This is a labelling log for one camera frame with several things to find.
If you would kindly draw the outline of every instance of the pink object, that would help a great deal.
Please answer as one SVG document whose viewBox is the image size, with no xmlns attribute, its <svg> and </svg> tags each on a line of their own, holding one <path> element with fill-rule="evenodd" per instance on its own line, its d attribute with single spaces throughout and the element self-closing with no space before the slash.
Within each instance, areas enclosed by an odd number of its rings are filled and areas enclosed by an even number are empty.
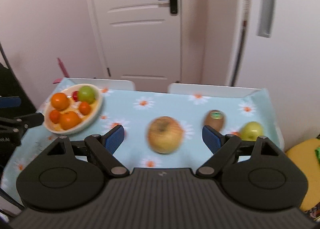
<svg viewBox="0 0 320 229">
<path fill-rule="evenodd" d="M 66 77 L 66 78 L 70 78 L 69 74 L 68 74 L 68 71 L 66 69 L 66 67 L 64 66 L 62 60 L 58 57 L 58 65 L 61 69 L 61 72 L 63 73 L 63 76 Z M 55 81 L 53 81 L 53 84 L 58 84 L 61 82 L 63 78 L 58 78 L 58 79 L 55 79 Z"/>
</svg>

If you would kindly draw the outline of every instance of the door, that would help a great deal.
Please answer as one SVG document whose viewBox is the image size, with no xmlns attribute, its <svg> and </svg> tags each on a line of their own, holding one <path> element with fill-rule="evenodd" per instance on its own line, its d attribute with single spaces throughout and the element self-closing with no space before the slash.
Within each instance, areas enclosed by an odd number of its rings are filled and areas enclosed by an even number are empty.
<svg viewBox="0 0 320 229">
<path fill-rule="evenodd" d="M 251 0 L 236 86 L 269 90 L 285 149 L 319 134 L 319 11 L 319 0 Z"/>
<path fill-rule="evenodd" d="M 180 80 L 180 8 L 172 14 L 169 0 L 94 0 L 94 6 L 112 79 L 154 92 Z"/>
</svg>

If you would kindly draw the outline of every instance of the light blue tablecloth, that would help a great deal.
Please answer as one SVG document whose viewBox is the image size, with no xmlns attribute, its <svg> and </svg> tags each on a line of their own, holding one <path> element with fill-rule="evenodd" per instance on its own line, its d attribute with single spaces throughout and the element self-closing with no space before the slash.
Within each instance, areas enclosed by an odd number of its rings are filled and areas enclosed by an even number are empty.
<svg viewBox="0 0 320 229">
<path fill-rule="evenodd" d="M 52 94 L 72 85 L 74 85 L 72 81 L 63 79 Z M 263 125 L 265 135 L 279 146 L 274 125 L 275 116 L 266 90 L 260 90 L 245 98 L 108 90 L 107 87 L 101 91 L 104 92 L 104 103 L 99 117 L 87 129 L 71 135 L 70 139 L 83 140 L 91 134 L 105 134 L 115 124 L 122 124 L 125 129 L 125 140 L 114 156 L 130 170 L 134 167 L 153 166 L 190 167 L 195 171 L 212 156 L 202 141 L 201 130 L 204 117 L 213 109 L 220 110 L 226 115 L 222 134 L 237 132 L 245 123 L 258 121 Z M 172 154 L 158 154 L 148 147 L 146 130 L 149 123 L 160 116 L 175 118 L 185 131 L 181 147 Z M 20 202 L 15 187 L 19 173 L 56 138 L 57 135 L 49 132 L 44 126 L 30 129 L 4 170 L 1 188 Z"/>
</svg>

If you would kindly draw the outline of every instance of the orange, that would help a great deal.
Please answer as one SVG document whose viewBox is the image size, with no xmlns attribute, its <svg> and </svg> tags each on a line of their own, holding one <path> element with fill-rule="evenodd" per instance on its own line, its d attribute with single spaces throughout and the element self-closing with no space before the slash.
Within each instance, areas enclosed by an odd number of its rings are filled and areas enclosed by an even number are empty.
<svg viewBox="0 0 320 229">
<path fill-rule="evenodd" d="M 52 110 L 49 113 L 49 118 L 53 123 L 58 123 L 60 119 L 60 112 L 58 110 Z"/>
<path fill-rule="evenodd" d="M 81 122 L 81 118 L 74 112 L 68 111 L 60 117 L 60 127 L 63 130 L 68 130 L 78 125 Z"/>
<path fill-rule="evenodd" d="M 70 101 L 64 93 L 56 93 L 51 97 L 51 105 L 57 110 L 65 110 L 69 104 Z"/>
<path fill-rule="evenodd" d="M 91 112 L 91 106 L 87 102 L 82 102 L 78 108 L 83 115 L 88 115 Z"/>
</svg>

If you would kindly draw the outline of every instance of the yellow cushion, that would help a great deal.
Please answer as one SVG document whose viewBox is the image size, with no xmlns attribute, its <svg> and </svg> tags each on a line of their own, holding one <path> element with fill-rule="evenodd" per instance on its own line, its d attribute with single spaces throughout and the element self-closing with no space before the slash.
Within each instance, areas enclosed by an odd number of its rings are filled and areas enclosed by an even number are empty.
<svg viewBox="0 0 320 229">
<path fill-rule="evenodd" d="M 320 140 L 310 139 L 286 152 L 308 179 L 308 191 L 300 206 L 302 211 L 307 211 L 320 202 L 320 165 L 315 153 L 319 146 Z"/>
</svg>

